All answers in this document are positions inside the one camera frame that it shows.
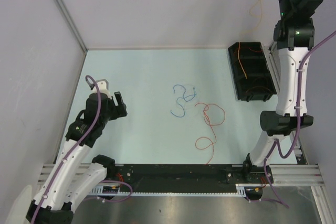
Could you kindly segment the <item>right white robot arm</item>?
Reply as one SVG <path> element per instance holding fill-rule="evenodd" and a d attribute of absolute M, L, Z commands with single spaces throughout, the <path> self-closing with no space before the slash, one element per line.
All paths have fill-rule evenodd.
<path fill-rule="evenodd" d="M 291 147 L 280 157 L 286 159 L 293 152 L 300 130 L 313 124 L 307 114 L 306 83 L 314 45 L 315 28 L 312 15 L 323 0 L 278 0 L 280 20 L 274 28 L 274 42 L 280 60 L 280 87 L 278 104 L 274 111 L 262 111 L 262 133 L 243 162 L 242 176 L 254 183 L 263 174 L 268 176 L 267 162 L 274 150 L 281 150 L 280 142 L 295 133 Z"/>

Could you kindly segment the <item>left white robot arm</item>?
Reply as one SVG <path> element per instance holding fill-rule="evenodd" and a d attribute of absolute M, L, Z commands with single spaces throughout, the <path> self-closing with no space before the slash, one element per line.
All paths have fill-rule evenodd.
<path fill-rule="evenodd" d="M 77 180 L 79 165 L 92 150 L 109 121 L 125 117 L 127 106 L 120 92 L 93 92 L 69 126 L 62 151 L 43 187 L 28 208 L 30 223 L 71 223 L 78 206 L 101 181 L 110 182 L 117 175 L 114 159 L 97 155 Z"/>

